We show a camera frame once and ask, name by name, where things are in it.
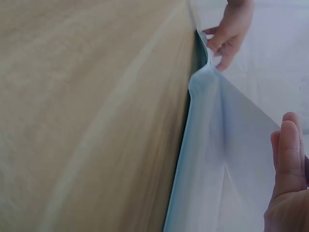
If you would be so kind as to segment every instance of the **wood grain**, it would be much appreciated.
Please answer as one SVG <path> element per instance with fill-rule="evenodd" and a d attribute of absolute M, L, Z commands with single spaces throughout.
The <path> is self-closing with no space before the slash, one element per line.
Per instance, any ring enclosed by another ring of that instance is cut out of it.
<path fill-rule="evenodd" d="M 186 117 L 184 0 L 0 1 L 0 231 L 160 231 Z"/>

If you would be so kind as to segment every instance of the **human hand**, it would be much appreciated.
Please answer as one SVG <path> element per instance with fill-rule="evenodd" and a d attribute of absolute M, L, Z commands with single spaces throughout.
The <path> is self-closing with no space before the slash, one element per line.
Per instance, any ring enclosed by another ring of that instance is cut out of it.
<path fill-rule="evenodd" d="M 222 56 L 216 67 L 219 71 L 224 71 L 239 51 L 252 21 L 253 9 L 253 0 L 228 0 L 220 25 L 204 31 L 213 35 L 207 47 L 215 56 Z"/>
<path fill-rule="evenodd" d="M 286 113 L 281 131 L 271 135 L 276 177 L 273 195 L 264 214 L 265 232 L 309 231 L 309 190 L 302 139 L 297 115 Z"/>

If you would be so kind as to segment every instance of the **finger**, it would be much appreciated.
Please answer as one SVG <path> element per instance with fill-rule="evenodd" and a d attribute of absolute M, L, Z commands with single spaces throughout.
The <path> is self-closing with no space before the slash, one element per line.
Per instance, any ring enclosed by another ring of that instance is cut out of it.
<path fill-rule="evenodd" d="M 207 47 L 209 47 L 214 53 L 229 39 L 228 35 L 223 32 L 221 28 L 216 29 L 214 36 L 207 41 Z"/>
<path fill-rule="evenodd" d="M 217 32 L 217 29 L 218 29 L 218 27 L 209 28 L 209 29 L 204 30 L 203 32 L 206 35 L 214 35 Z"/>
<path fill-rule="evenodd" d="M 217 70 L 223 72 L 230 65 L 234 58 L 234 54 L 223 54 L 220 63 L 216 66 Z"/>
<path fill-rule="evenodd" d="M 279 139 L 280 139 L 280 130 L 275 131 L 271 134 L 270 140 L 271 140 L 271 145 L 272 145 L 272 152 L 273 152 L 275 170 L 277 170 L 278 166 L 279 166 L 279 157 L 278 157 Z"/>
<path fill-rule="evenodd" d="M 300 154 L 300 167 L 301 167 L 301 174 L 303 176 L 303 178 L 305 178 L 305 148 L 304 148 L 304 143 L 303 143 L 303 130 L 301 127 L 301 123 L 298 119 L 297 114 L 293 113 L 293 112 L 288 112 L 286 113 L 283 118 L 282 121 L 292 121 L 296 124 L 297 129 L 298 129 L 298 136 L 299 136 L 299 143 L 300 143 L 300 147 L 299 147 L 299 154 Z"/>
<path fill-rule="evenodd" d="M 273 198 L 282 194 L 300 191 L 302 176 L 299 155 L 299 135 L 294 122 L 284 121 L 281 125 Z"/>

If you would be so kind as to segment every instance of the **white sheet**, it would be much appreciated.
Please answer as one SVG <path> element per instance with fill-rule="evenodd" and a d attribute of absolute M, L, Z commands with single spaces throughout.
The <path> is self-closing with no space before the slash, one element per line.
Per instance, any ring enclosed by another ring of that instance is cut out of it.
<path fill-rule="evenodd" d="M 219 24 L 225 4 L 223 0 L 198 1 L 202 29 Z M 308 26 L 309 1 L 296 0 L 291 3 L 290 0 L 257 0 L 253 23 L 243 46 L 231 66 L 224 72 L 224 76 L 234 86 L 278 125 L 281 124 L 284 113 L 297 112 L 303 120 L 305 133 L 309 133 Z M 216 96 L 215 92 L 210 91 L 209 94 L 212 94 L 212 99 Z M 206 100 L 205 102 L 207 108 L 211 108 L 210 102 L 207 103 Z M 192 156 L 185 158 L 180 171 L 177 171 L 177 174 L 183 177 L 178 178 L 182 181 L 177 181 L 176 177 L 174 183 L 173 192 L 177 195 L 174 201 L 178 201 L 178 204 L 174 207 L 170 206 L 169 215 L 172 216 L 167 218 L 165 231 L 262 231 L 263 210 L 267 207 L 274 178 L 272 153 L 269 147 L 270 134 L 276 130 L 276 126 L 270 126 L 268 130 L 263 132 L 264 140 L 259 141 L 259 144 L 263 144 L 262 150 L 266 149 L 267 154 L 262 152 L 264 159 L 257 165 L 264 166 L 266 172 L 261 171 L 259 177 L 261 183 L 256 186 L 250 186 L 252 176 L 249 173 L 248 176 L 244 175 L 247 173 L 244 169 L 236 170 L 234 173 L 231 170 L 231 163 L 235 168 L 245 166 L 246 162 L 240 164 L 241 159 L 227 160 L 229 167 L 226 167 L 220 162 L 221 155 L 208 157 L 211 160 L 211 164 L 208 165 L 203 163 L 201 158 L 203 156 L 194 158 L 193 154 L 201 151 L 191 150 Z M 213 140 L 220 140 L 219 135 L 216 136 Z M 209 134 L 201 132 L 196 135 L 196 138 L 206 140 L 209 139 Z M 309 135 L 305 135 L 304 139 L 308 151 Z M 254 150 L 248 152 L 249 157 L 255 157 Z M 263 185 L 267 187 L 261 193 L 260 186 Z M 190 190 L 186 194 L 181 194 L 180 186 L 183 191 L 186 188 Z"/>
<path fill-rule="evenodd" d="M 278 125 L 209 60 L 189 91 L 165 231 L 261 231 L 275 176 L 269 135 Z"/>

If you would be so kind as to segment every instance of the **blue edge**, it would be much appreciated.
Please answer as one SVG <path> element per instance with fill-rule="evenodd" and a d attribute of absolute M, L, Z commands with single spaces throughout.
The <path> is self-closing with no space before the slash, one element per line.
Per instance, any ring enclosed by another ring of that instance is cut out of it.
<path fill-rule="evenodd" d="M 208 60 L 208 52 L 206 49 L 206 44 L 204 41 L 207 41 L 206 35 L 201 32 L 201 31 L 196 31 L 196 52 L 197 52 L 197 63 L 198 63 L 198 68 L 202 68 L 204 67 L 207 62 L 210 62 L 210 60 Z M 179 168 L 181 167 L 181 163 L 184 160 L 184 152 L 182 152 L 183 150 L 183 146 L 185 144 L 184 140 L 186 138 L 186 133 L 187 133 L 187 126 L 188 126 L 188 119 L 190 117 L 190 112 L 191 112 L 191 105 L 189 106 L 189 112 L 188 112 L 188 118 L 187 118 L 187 122 L 186 122 L 186 126 L 184 129 L 184 133 L 183 133 L 183 141 L 182 141 L 182 145 L 181 145 L 181 149 L 180 149 L 180 154 L 179 154 L 179 158 L 178 158 L 178 162 L 177 162 L 177 168 L 176 168 L 176 172 L 175 172 L 175 177 L 174 177 L 174 182 L 173 182 L 173 187 L 172 187 L 172 191 L 171 191 L 171 195 L 169 198 L 169 206 L 168 206 L 168 211 L 167 211 L 167 215 L 165 218 L 165 223 L 164 223 L 164 228 L 163 231 L 164 232 L 171 232 L 168 231 L 168 227 L 169 227 L 169 216 L 170 216 L 170 211 L 171 211 L 171 207 L 173 205 L 173 196 L 175 195 L 175 189 L 176 189 L 176 179 L 178 176 L 178 172 L 179 172 Z"/>

